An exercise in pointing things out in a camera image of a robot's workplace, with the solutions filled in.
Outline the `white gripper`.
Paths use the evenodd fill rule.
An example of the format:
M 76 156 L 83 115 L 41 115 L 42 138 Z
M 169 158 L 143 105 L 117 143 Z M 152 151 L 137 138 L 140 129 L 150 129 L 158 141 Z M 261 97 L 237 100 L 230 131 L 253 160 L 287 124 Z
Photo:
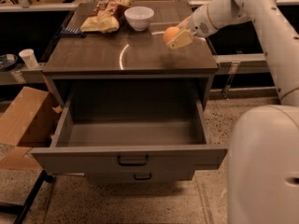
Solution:
M 208 16 L 208 5 L 197 8 L 190 17 L 181 21 L 177 28 L 179 32 L 168 42 L 165 43 L 170 49 L 180 49 L 190 45 L 193 42 L 193 35 L 198 37 L 208 37 L 215 33 L 215 27 Z

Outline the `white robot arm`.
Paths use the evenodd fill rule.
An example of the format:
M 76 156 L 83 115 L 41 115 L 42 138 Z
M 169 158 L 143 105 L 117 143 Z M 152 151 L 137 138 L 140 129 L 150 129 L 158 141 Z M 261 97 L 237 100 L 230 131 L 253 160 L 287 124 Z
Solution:
M 212 0 L 165 34 L 179 49 L 231 24 L 251 21 L 279 102 L 235 123 L 228 150 L 227 224 L 299 224 L 299 34 L 277 0 Z

